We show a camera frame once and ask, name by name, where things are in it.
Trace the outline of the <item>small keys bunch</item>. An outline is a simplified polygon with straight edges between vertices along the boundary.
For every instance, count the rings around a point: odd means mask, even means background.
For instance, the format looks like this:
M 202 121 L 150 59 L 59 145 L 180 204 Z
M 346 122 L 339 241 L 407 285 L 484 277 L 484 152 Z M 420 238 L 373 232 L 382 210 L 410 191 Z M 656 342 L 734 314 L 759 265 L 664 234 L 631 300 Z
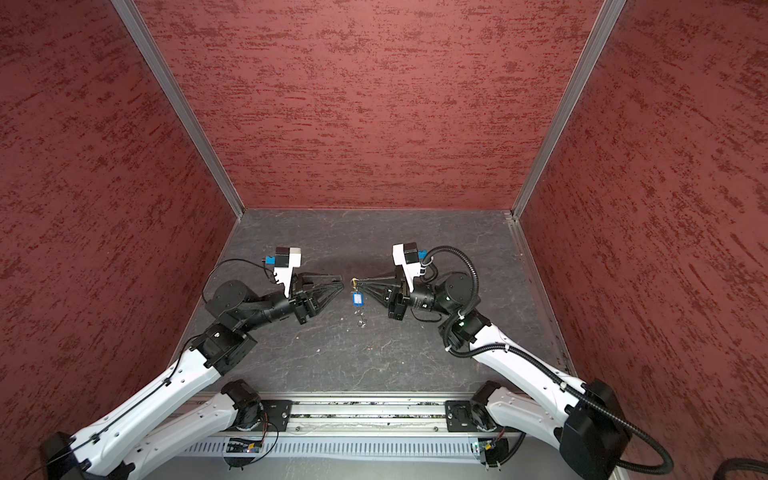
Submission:
M 356 309 L 354 311 L 354 315 L 357 321 L 357 325 L 360 328 L 365 328 L 367 325 L 366 317 L 365 317 L 365 311 L 363 309 Z

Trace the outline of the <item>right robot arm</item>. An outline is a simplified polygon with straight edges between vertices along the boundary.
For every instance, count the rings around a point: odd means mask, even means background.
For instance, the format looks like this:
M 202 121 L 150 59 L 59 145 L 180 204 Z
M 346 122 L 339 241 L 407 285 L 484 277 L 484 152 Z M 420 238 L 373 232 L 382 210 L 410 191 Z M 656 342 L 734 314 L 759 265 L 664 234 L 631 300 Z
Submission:
M 511 427 L 549 444 L 583 479 L 611 477 L 632 437 L 620 423 L 624 412 L 616 393 L 601 380 L 585 383 L 540 360 L 478 311 L 460 317 L 471 299 L 469 274 L 452 273 L 434 285 L 408 281 L 398 271 L 352 285 L 386 307 L 392 319 L 408 310 L 439 314 L 450 351 L 490 367 L 530 397 L 518 402 L 506 388 L 486 383 L 473 398 L 483 428 Z

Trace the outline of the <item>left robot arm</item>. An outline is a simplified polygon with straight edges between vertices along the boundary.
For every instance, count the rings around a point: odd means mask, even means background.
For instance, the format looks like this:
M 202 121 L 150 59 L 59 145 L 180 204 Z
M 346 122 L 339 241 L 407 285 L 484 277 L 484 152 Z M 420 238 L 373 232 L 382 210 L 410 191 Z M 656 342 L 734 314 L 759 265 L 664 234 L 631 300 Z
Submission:
M 250 353 L 253 331 L 289 317 L 305 323 L 344 289 L 342 276 L 332 274 L 290 274 L 287 282 L 266 295 L 240 280 L 221 284 L 205 304 L 213 323 L 188 341 L 165 372 L 90 425 L 73 434 L 57 432 L 42 443 L 44 477 L 140 479 L 217 431 L 268 431 L 261 397 L 243 380 L 227 383 L 197 409 L 169 417 Z

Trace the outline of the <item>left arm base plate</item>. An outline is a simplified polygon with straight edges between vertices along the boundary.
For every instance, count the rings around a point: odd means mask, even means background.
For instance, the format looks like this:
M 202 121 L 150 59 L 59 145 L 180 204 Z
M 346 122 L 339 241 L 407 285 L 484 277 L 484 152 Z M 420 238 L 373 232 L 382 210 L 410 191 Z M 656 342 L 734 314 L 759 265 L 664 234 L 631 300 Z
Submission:
M 258 430 L 270 427 L 284 433 L 290 421 L 294 402 L 288 399 L 262 399 L 257 425 Z

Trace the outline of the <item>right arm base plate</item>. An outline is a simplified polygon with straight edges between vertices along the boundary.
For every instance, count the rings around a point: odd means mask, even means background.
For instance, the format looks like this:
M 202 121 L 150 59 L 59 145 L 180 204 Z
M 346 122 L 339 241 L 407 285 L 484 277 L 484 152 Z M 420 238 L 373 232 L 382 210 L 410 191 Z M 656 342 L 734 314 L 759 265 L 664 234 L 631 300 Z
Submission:
M 479 428 L 468 400 L 448 400 L 444 403 L 447 431 L 450 433 L 477 433 Z

